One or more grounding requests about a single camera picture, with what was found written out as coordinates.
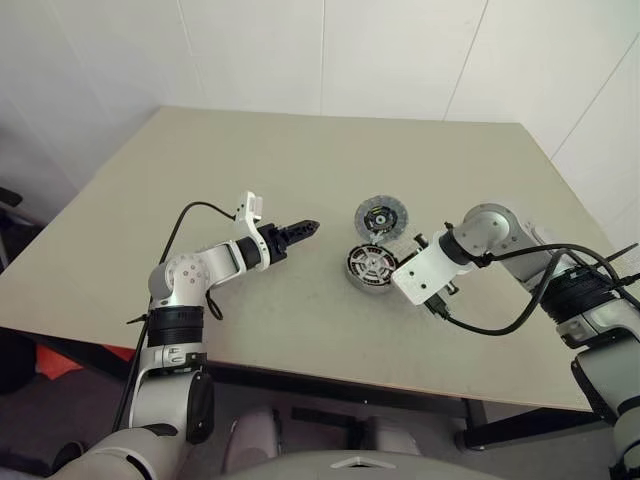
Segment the table surface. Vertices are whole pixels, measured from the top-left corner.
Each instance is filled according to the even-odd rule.
[[[473,206],[506,202],[558,240],[611,252],[552,164],[518,124],[448,123],[240,113],[165,107],[0,276],[0,325],[133,347],[147,277],[182,207],[233,209],[243,190],[264,197],[264,221],[321,223],[266,272],[214,292],[209,358],[406,390],[588,409],[569,368],[575,352],[539,309],[516,333],[483,337],[411,305],[398,291],[369,296],[344,275],[363,243],[354,212],[376,194],[399,198],[410,225],[390,248],[430,238]],[[195,209],[173,252],[236,235]],[[528,294],[500,265],[460,277],[455,316],[510,323]]]

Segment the white bracket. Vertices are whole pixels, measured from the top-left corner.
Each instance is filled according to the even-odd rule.
[[[236,210],[236,230],[243,237],[251,237],[260,252],[260,263],[255,269],[266,270],[271,263],[269,249],[264,238],[258,232],[255,221],[262,219],[262,197],[257,197],[253,192],[244,192],[238,202]]]

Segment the orange object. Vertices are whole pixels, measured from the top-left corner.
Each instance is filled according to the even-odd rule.
[[[133,357],[134,354],[134,350],[130,348],[113,347],[111,345],[104,345],[104,348],[127,361],[131,360],[131,357]],[[51,380],[55,380],[65,373],[83,368],[73,360],[69,360],[64,355],[60,355],[59,353],[54,352],[47,347],[43,347],[42,345],[37,345],[36,362],[38,370]]]

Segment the metal table frame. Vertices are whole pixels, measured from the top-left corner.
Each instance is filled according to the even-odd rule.
[[[123,384],[126,381],[130,363],[101,345],[17,330],[10,331],[24,335],[84,367],[117,379]],[[466,429],[455,436],[456,445],[461,450],[482,451],[491,447],[608,427],[594,413],[552,408],[538,408],[489,423],[480,400],[423,394],[218,362],[209,362],[208,370],[217,383],[267,388],[464,419]]]

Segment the black band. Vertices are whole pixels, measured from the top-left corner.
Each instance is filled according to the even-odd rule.
[[[202,307],[157,308],[148,323],[150,347],[202,341]]]
[[[448,230],[447,233],[438,240],[440,248],[452,261],[458,265],[466,265],[473,260],[473,256],[469,255],[464,248],[460,246],[453,236],[453,232]]]
[[[614,300],[611,285],[586,269],[567,270],[549,282],[540,306],[558,325]]]
[[[640,407],[640,395],[627,398],[624,402],[618,405],[618,415],[622,416],[623,413],[636,407]]]
[[[624,464],[624,456],[631,451],[632,448],[640,445],[640,440],[636,440],[629,445],[624,453],[620,455],[620,460],[613,467],[609,467],[609,476],[611,480],[633,480],[634,478],[640,478],[640,468],[634,467],[627,470],[627,466]]]
[[[251,270],[260,263],[260,250],[258,250],[256,242],[254,242],[251,237],[241,238],[236,244],[240,249],[247,270]]]

